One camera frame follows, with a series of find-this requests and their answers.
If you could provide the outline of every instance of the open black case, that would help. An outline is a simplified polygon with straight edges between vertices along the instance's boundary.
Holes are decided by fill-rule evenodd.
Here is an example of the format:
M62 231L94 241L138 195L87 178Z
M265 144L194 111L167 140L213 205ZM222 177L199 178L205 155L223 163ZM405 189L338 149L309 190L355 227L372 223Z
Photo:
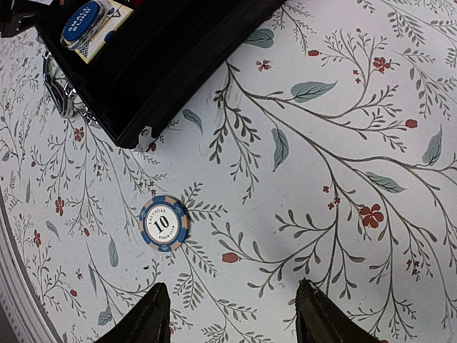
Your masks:
M90 64L60 44L85 0L51 4L36 29L99 125L120 147L152 143L282 0L144 0ZM130 3L119 3L133 8Z

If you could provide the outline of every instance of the table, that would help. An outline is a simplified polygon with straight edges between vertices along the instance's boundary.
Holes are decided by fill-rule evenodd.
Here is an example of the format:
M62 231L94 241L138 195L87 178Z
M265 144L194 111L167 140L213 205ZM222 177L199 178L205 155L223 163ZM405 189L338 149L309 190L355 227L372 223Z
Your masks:
M148 154L58 117L33 31L0 41L0 185L56 339L93 342L165 282L174 342L295 342L307 277L380 339L453 342L456 18L288 1ZM170 254L137 225L160 194L193 221Z

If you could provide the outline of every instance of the red flower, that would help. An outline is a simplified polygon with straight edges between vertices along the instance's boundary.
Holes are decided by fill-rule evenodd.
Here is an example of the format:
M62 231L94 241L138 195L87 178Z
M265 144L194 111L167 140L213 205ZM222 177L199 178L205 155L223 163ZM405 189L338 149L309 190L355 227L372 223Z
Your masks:
M64 215L64 206L65 206L65 201L59 197L56 200L56 213L60 214L60 217Z
M384 69L389 69L391 67L391 64L386 63L386 59L383 57L375 57L373 65L379 70L381 74L384 74Z
M75 141L82 141L84 138L84 128L81 127L80 129L74 130L74 140Z
M410 129L415 129L417 127L417 120L414 119L408 119L405 123L406 127L409 127Z
M257 66L260 66L258 68L259 71L263 71L263 70L270 70L271 69L271 66L269 65L271 61L269 61L268 59L264 59L263 62L260 62L260 61L257 61L256 62L256 65Z
M360 214L362 216L365 216L363 218L363 225L367 227L368 225L371 226L373 229L377 229L379 226L379 223L381 223L384 220L384 215L379 211L381 209L381 206L378 204L373 205L371 209L369 207L365 206L360 210Z
M319 56L320 54L321 54L321 52L318 51L318 50L310 50L310 51L308 51L308 56L311 56L311 57Z
M222 262L225 263L235 263L240 260L240 257L234 252L227 252L222 255Z
M34 243L36 244L36 247L39 248L41 245L41 235L36 230L35 230L34 234L35 234Z

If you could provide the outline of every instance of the blue poker chip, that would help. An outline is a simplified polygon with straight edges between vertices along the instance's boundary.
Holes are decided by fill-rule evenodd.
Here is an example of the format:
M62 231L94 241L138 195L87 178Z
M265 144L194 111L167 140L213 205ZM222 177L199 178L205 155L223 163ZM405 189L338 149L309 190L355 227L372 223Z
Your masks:
M95 1L90 1L81 6L78 11L68 20L64 27L64 39L69 43L74 43L80 39L97 19L100 12L100 5Z
M178 249L189 232L189 218L171 197L154 197L140 212L139 229L147 245L160 252Z

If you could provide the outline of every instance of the tablecloth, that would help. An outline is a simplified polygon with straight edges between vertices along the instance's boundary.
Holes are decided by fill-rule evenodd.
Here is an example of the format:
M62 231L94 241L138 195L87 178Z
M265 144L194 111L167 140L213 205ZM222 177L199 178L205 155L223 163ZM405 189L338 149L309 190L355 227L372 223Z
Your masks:
M287 1L147 154L60 119L35 35L0 41L0 185L63 342L94 342L155 282L173 342L295 342L304 277L379 339L453 342L454 1ZM137 224L161 194L192 219L168 254Z

